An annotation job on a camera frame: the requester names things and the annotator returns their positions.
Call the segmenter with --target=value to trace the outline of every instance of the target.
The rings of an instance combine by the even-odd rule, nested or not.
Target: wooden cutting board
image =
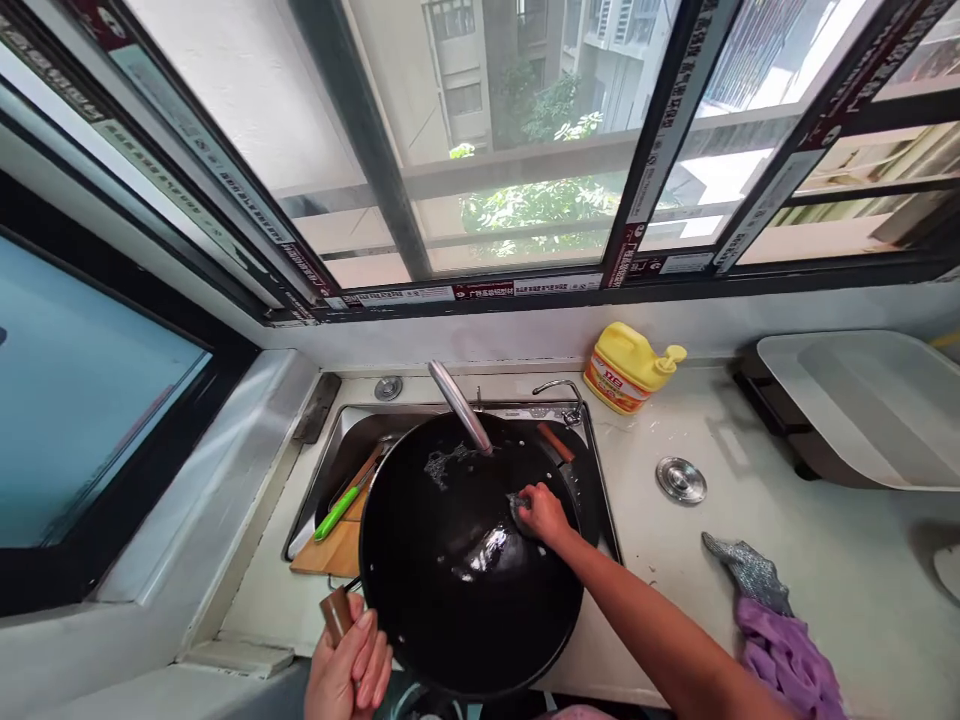
[[[325,540],[310,540],[290,563],[290,571],[306,575],[354,578],[360,574],[360,518],[367,501],[367,487],[353,501]]]

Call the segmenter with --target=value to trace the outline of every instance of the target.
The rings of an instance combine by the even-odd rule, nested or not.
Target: hand
[[[572,530],[557,496],[544,483],[538,483],[536,487],[527,485],[520,491],[520,497],[530,501],[529,510],[525,507],[517,510],[520,519],[555,550],[557,541]]]
[[[347,595],[354,625],[333,649],[323,631],[310,666],[304,720],[369,720],[383,702],[393,667],[393,648],[377,631],[377,612],[363,612],[363,598]]]

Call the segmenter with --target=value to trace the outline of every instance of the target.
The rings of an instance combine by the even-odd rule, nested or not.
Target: metal drain cover
[[[707,481],[693,463],[683,458],[665,457],[658,462],[657,483],[683,505],[696,505],[707,496]]]
[[[373,396],[381,402],[393,400],[403,390],[403,380],[396,375],[380,378],[377,386],[373,389]]]

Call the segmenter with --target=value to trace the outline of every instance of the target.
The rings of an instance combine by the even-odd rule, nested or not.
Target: yellow bottle
[[[583,380],[593,392],[621,415],[632,415],[653,393],[667,384],[677,363],[687,357],[671,345],[658,357],[647,339],[629,325],[615,322],[603,331]]]

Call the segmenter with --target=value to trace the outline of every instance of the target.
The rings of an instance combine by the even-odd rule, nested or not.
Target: white countertop
[[[576,374],[458,377],[485,400],[530,397],[546,379]],[[440,401],[430,378],[405,378],[397,402]],[[326,577],[296,575],[283,543],[330,420],[345,404],[373,403],[374,379],[344,381],[316,445],[303,450],[224,620],[220,637],[292,647],[309,656],[323,627]],[[654,584],[731,653],[738,651],[733,583],[702,547],[706,530],[745,540],[773,560],[794,612],[831,660],[852,716],[954,720],[960,716],[960,607],[925,569],[945,527],[960,527],[960,495],[850,490],[792,471],[721,368],[685,367],[634,417],[584,395],[597,437],[624,564]],[[550,391],[558,398],[569,390]],[[665,455],[707,479],[699,506],[671,502],[656,485]],[[538,687],[663,705],[589,594],[560,660]]]

